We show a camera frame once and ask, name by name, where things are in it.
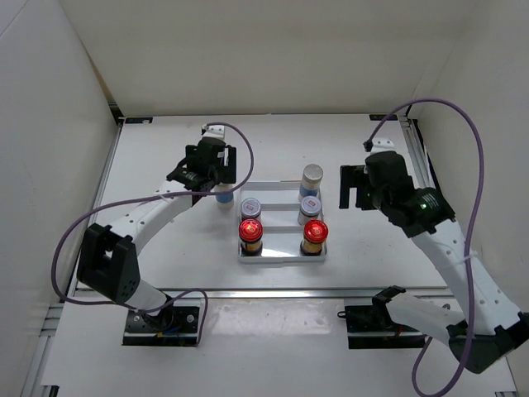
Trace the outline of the silver-lid shaker bottle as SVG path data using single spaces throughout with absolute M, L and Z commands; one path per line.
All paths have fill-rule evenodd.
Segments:
M 214 189 L 217 193 L 215 195 L 217 206 L 221 210 L 228 210 L 234 205 L 234 194 L 231 189 L 231 184 L 219 184 Z
M 298 201 L 301 202 L 307 196 L 317 197 L 320 192 L 322 178 L 323 169 L 320 165 L 306 165 L 303 169 L 301 183 L 299 186 Z

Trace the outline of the white-lid small jar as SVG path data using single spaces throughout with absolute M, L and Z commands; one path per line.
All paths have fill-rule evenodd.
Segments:
M 298 223 L 302 226 L 313 219 L 318 219 L 322 211 L 322 202 L 316 196 L 306 196 L 300 202 Z
M 241 220 L 260 219 L 261 211 L 261 203 L 257 198 L 244 198 L 241 201 Z

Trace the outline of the red-lid sauce jar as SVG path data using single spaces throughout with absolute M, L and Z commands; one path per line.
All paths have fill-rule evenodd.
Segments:
M 328 237 L 327 225 L 319 219 L 308 221 L 303 229 L 300 250 L 305 256 L 319 256 Z
M 245 256 L 260 254 L 263 248 L 262 237 L 264 229 L 258 219 L 247 218 L 239 225 L 239 239 L 241 252 Z

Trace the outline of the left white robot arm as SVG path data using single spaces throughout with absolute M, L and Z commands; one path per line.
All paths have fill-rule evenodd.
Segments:
M 167 174 L 153 199 L 138 204 L 107 225 L 92 224 L 84 233 L 78 281 L 145 315 L 155 331 L 173 322 L 169 296 L 141 278 L 138 256 L 175 217 L 188 211 L 219 184 L 236 182 L 236 148 L 204 137 L 185 148 L 185 157 Z

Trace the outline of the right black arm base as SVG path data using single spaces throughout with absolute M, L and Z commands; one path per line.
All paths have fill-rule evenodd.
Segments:
M 347 304 L 336 316 L 346 322 L 350 350 L 420 349 L 426 337 L 416 329 L 390 319 L 386 305 L 402 287 L 392 285 L 371 298 L 370 304 Z

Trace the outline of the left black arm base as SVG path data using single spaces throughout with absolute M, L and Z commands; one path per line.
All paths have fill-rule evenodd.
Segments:
M 162 328 L 129 310 L 122 334 L 125 347 L 196 347 L 202 331 L 203 300 L 183 299 L 173 303 Z

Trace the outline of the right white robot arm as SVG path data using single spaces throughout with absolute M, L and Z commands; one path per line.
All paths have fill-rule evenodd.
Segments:
M 346 317 L 357 322 L 352 333 L 411 328 L 449 347 L 475 374 L 527 342 L 527 313 L 503 294 L 479 258 L 465 250 L 454 210 L 438 190 L 415 187 L 401 155 L 381 151 L 363 165 L 343 165 L 341 209 L 349 207 L 351 189 L 357 208 L 380 211 L 427 256 L 461 308 L 448 312 L 393 285 L 378 292 L 370 306 L 346 308 Z

